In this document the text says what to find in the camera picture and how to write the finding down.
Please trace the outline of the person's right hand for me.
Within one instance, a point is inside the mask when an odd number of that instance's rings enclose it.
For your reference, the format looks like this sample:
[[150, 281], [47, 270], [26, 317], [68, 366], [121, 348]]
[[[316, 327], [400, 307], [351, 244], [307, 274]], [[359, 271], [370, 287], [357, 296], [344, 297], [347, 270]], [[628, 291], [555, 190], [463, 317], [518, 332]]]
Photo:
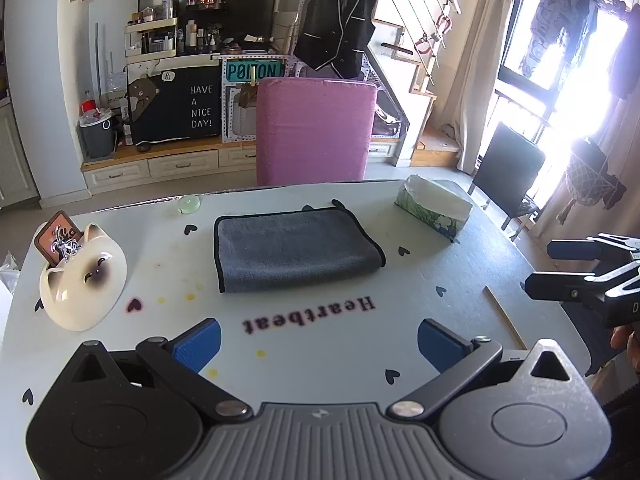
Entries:
[[614, 328], [610, 345], [613, 349], [625, 349], [631, 359], [638, 353], [638, 340], [631, 325], [617, 326]]

